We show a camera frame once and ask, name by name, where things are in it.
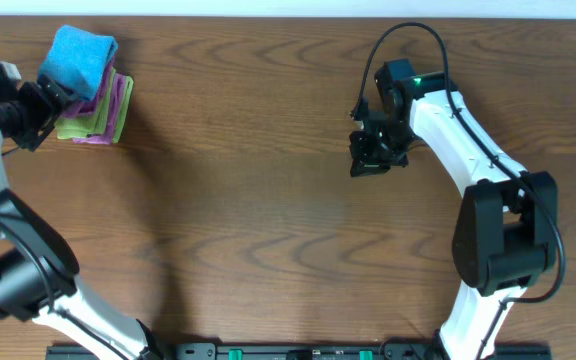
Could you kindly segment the blue microfiber cloth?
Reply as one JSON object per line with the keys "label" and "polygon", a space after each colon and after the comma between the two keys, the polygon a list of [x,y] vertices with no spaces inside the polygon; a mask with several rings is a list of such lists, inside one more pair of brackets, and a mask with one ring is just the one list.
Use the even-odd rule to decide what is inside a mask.
{"label": "blue microfiber cloth", "polygon": [[92,101],[117,49],[112,36],[64,25],[57,30],[39,75],[45,74],[73,90],[79,100]]}

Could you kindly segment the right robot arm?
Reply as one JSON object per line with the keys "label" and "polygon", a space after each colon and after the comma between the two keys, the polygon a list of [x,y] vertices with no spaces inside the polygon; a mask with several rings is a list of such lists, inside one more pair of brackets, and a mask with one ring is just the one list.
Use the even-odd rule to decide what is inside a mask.
{"label": "right robot arm", "polygon": [[498,345],[512,307],[555,262],[556,240],[546,217],[513,176],[557,208],[557,186],[546,172],[529,173],[487,135],[443,73],[418,75],[406,59],[385,63],[374,80],[383,105],[365,100],[350,134],[353,177],[405,167],[416,140],[435,153],[462,197],[452,239],[461,278],[448,319],[429,344],[396,344],[389,359],[549,359],[539,344]]}

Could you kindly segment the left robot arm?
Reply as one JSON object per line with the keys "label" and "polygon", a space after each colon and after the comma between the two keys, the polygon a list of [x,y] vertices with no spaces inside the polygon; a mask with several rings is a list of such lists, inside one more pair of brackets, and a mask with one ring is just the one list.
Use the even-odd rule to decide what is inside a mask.
{"label": "left robot arm", "polygon": [[0,319],[50,327],[99,359],[170,359],[147,326],[84,282],[65,239],[10,189],[4,139],[35,150],[75,98],[45,75],[20,84],[0,70]]}

